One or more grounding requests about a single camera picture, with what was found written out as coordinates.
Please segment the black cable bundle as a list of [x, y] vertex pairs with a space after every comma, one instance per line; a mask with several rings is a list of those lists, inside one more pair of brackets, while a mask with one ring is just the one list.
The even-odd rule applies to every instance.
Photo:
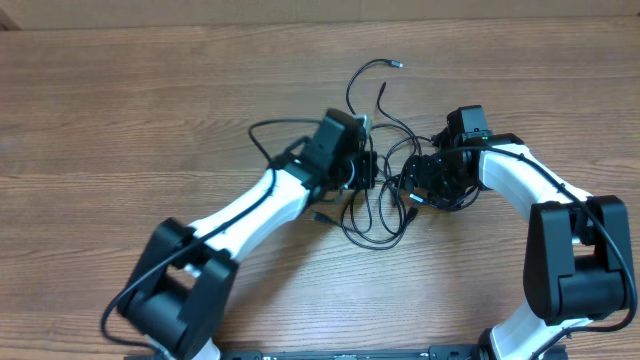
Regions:
[[339, 228], [353, 245], [372, 251], [385, 251], [396, 247], [418, 213], [418, 209], [409, 206], [403, 198], [402, 184], [405, 175], [402, 175], [400, 170], [392, 170], [391, 158], [405, 146], [410, 148], [410, 156], [423, 155], [422, 143], [428, 142], [427, 138], [418, 136], [405, 122], [382, 109], [381, 100], [386, 87], [386, 82], [380, 86], [376, 110], [388, 119], [388, 122], [374, 125], [373, 129], [395, 129], [403, 138], [372, 160], [381, 161], [382, 166], [377, 172], [379, 179], [373, 188], [376, 197], [371, 197], [369, 189], [357, 189], [349, 195], [338, 219], [317, 211], [311, 213], [312, 220]]

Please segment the black cable silver plug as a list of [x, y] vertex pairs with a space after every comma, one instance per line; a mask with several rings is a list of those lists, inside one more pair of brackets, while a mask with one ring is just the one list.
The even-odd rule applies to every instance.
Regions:
[[363, 63], [348, 80], [345, 88], [344, 99], [348, 111], [352, 114], [356, 114], [356, 108], [353, 103], [353, 92], [358, 89], [359, 82], [368, 84], [372, 81], [372, 77], [366, 77], [365, 74], [373, 68], [388, 68], [388, 69], [403, 69], [405, 63], [401, 60], [392, 58], [374, 58]]

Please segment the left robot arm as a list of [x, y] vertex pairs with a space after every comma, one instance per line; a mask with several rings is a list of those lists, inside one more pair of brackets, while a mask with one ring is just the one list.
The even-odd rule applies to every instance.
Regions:
[[168, 218], [151, 234], [109, 305], [145, 336], [150, 358], [219, 358], [211, 338], [240, 263], [327, 192], [372, 184], [370, 119], [329, 109], [315, 124], [312, 136], [268, 156], [264, 175], [235, 201], [189, 225]]

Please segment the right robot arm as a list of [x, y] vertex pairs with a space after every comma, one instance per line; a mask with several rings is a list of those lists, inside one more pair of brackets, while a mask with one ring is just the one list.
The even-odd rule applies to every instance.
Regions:
[[639, 305], [628, 212], [616, 196], [594, 196], [539, 162], [512, 133], [496, 134], [481, 106], [448, 114], [411, 156], [399, 183], [411, 198], [455, 211], [483, 190], [500, 194], [528, 223], [524, 302], [476, 345], [432, 346], [433, 359], [565, 359], [574, 333], [617, 332]]

